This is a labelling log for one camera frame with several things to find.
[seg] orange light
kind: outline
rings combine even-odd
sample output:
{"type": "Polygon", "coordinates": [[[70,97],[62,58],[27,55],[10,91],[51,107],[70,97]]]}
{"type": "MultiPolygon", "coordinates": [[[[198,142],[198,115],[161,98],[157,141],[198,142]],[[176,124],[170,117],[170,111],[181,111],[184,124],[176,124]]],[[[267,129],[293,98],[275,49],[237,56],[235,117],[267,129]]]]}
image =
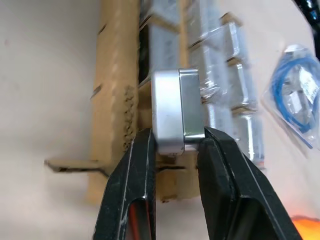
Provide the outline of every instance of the orange light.
{"type": "Polygon", "coordinates": [[[303,240],[320,240],[319,219],[294,217],[292,221],[303,240]]]}

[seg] clear plastic packaging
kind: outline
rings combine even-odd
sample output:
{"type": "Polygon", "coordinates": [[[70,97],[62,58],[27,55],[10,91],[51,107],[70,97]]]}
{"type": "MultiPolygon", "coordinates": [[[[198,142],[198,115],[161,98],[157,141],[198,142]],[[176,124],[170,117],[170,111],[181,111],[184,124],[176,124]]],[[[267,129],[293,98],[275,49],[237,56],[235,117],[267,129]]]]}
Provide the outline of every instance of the clear plastic packaging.
{"type": "Polygon", "coordinates": [[[180,11],[178,3],[177,0],[140,0],[140,24],[155,14],[171,25],[179,25],[180,11]]]}
{"type": "Polygon", "coordinates": [[[198,69],[202,100],[229,104],[228,73],[225,57],[220,51],[199,42],[189,50],[189,64],[198,69]]]}
{"type": "Polygon", "coordinates": [[[204,40],[210,42],[210,36],[217,35],[218,32],[214,33],[214,31],[221,26],[219,10],[214,0],[191,0],[186,17],[189,46],[204,40]]]}
{"type": "Polygon", "coordinates": [[[257,97],[250,70],[238,63],[228,66],[230,107],[257,110],[257,97]]]}
{"type": "Polygon", "coordinates": [[[234,138],[232,113],[227,106],[203,103],[204,125],[225,132],[234,138]]]}
{"type": "Polygon", "coordinates": [[[158,70],[178,69],[179,34],[152,22],[139,32],[139,86],[150,80],[158,70]]]}
{"type": "Polygon", "coordinates": [[[287,47],[263,103],[309,147],[319,149],[320,62],[301,45],[287,47]]]}
{"type": "Polygon", "coordinates": [[[264,168],[265,149],[262,122],[258,112],[240,112],[233,115],[235,140],[257,167],[264,168]]]}
{"type": "Polygon", "coordinates": [[[206,40],[214,48],[225,53],[228,62],[248,64],[248,50],[243,28],[235,21],[230,21],[212,31],[209,39],[206,40]]]}

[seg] white table surface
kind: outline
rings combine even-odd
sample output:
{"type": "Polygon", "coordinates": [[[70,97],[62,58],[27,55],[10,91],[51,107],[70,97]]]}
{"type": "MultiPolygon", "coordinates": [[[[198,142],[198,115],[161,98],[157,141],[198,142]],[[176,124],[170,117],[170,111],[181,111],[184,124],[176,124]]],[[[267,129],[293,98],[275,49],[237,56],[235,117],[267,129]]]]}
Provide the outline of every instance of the white table surface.
{"type": "MultiPolygon", "coordinates": [[[[290,0],[219,4],[244,23],[259,96],[286,45],[313,48],[290,0]]],[[[43,160],[89,156],[98,17],[99,0],[0,0],[2,240],[91,239],[99,208],[84,202],[87,176],[53,174],[43,160]]],[[[263,108],[261,117],[275,190],[290,214],[320,217],[315,154],[306,159],[263,108]]],[[[200,199],[158,204],[157,239],[208,239],[200,199]]]]}

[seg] blue cable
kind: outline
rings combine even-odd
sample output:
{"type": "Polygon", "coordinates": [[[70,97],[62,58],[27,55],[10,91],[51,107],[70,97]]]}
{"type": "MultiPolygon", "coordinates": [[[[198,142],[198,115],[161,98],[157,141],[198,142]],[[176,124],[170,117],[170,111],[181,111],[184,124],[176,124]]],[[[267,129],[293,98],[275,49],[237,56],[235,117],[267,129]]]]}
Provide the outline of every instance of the blue cable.
{"type": "MultiPolygon", "coordinates": [[[[276,69],[274,75],[273,75],[273,80],[272,80],[272,95],[274,97],[275,105],[279,112],[282,114],[283,118],[290,124],[294,124],[298,126],[299,131],[304,134],[308,132],[310,129],[312,129],[314,126],[312,123],[302,123],[299,122],[288,110],[286,105],[284,104],[283,101],[283,95],[282,95],[282,88],[283,85],[285,84],[286,77],[290,70],[294,68],[297,65],[300,65],[304,68],[309,69],[310,66],[307,64],[315,65],[318,67],[318,63],[311,57],[302,57],[302,58],[297,58],[294,60],[291,60],[287,62],[287,59],[284,59],[282,62],[285,62],[284,64],[280,64],[280,66],[276,69]]],[[[312,115],[315,117],[317,114],[317,109],[318,109],[318,94],[316,95],[314,99],[314,103],[311,104],[309,103],[310,107],[312,108],[312,115]]],[[[309,148],[312,148],[310,143],[308,143],[305,139],[303,139],[303,142],[308,145],[309,148]]]]}

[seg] metal plate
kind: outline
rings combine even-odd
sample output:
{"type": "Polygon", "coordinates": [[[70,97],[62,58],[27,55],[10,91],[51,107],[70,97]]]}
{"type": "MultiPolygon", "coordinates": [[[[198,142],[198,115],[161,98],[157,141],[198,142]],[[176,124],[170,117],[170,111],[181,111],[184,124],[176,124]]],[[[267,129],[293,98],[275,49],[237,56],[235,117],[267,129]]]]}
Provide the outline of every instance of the metal plate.
{"type": "Polygon", "coordinates": [[[242,152],[260,165],[265,159],[262,122],[257,112],[242,112],[233,115],[236,142],[242,152]]]}
{"type": "Polygon", "coordinates": [[[189,50],[189,64],[198,69],[202,100],[226,103],[228,75],[224,55],[200,42],[189,50]]]}
{"type": "Polygon", "coordinates": [[[152,14],[163,21],[178,25],[180,23],[179,2],[177,0],[140,0],[140,24],[152,14]]]}
{"type": "Polygon", "coordinates": [[[187,41],[192,46],[208,40],[221,26],[218,6],[212,0],[193,0],[187,8],[187,41]]]}
{"type": "Polygon", "coordinates": [[[139,32],[139,84],[158,70],[178,69],[179,35],[152,22],[139,32]]]}
{"type": "Polygon", "coordinates": [[[224,51],[228,61],[237,59],[242,63],[248,62],[245,35],[241,27],[235,22],[223,25],[224,51]]]}
{"type": "Polygon", "coordinates": [[[197,151],[205,138],[197,69],[180,69],[180,91],[185,151],[197,151]]]}
{"type": "Polygon", "coordinates": [[[250,110],[256,110],[256,91],[249,69],[240,63],[229,66],[228,78],[231,109],[245,107],[250,110]]]}
{"type": "Polygon", "coordinates": [[[202,104],[204,113],[204,126],[225,132],[234,137],[232,113],[227,106],[215,105],[213,103],[202,104]]]}
{"type": "Polygon", "coordinates": [[[152,129],[160,155],[185,150],[178,70],[156,71],[151,77],[152,129]]]}

